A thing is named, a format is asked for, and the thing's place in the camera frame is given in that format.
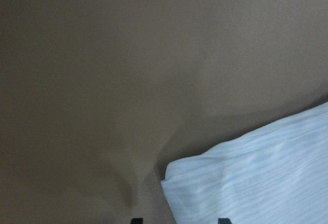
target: striped fabric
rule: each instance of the striped fabric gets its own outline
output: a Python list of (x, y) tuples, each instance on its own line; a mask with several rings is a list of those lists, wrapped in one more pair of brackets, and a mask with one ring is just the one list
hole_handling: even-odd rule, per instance
[(161, 185), (177, 224), (327, 224), (328, 103), (173, 161)]

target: light blue cloth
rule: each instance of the light blue cloth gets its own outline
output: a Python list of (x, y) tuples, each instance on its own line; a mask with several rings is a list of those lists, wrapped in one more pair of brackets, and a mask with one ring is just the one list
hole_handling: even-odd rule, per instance
[(328, 103), (171, 162), (177, 224), (328, 223)]

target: white cloth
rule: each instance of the white cloth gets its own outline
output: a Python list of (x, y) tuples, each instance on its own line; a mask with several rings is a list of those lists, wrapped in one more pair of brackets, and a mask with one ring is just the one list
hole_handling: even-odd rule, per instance
[(171, 162), (177, 224), (328, 223), (328, 103)]

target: dark object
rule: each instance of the dark object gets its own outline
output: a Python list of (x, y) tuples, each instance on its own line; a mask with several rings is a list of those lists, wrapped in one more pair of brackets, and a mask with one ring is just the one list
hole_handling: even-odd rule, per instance
[(219, 224), (232, 224), (229, 218), (219, 218)]
[(133, 218), (131, 224), (142, 224), (144, 222), (143, 218)]

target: gray surface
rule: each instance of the gray surface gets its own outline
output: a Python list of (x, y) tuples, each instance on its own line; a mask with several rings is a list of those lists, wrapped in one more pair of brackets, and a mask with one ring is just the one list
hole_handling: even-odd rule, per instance
[(168, 162), (327, 100), (328, 0), (1, 0), (1, 223), (174, 223)]

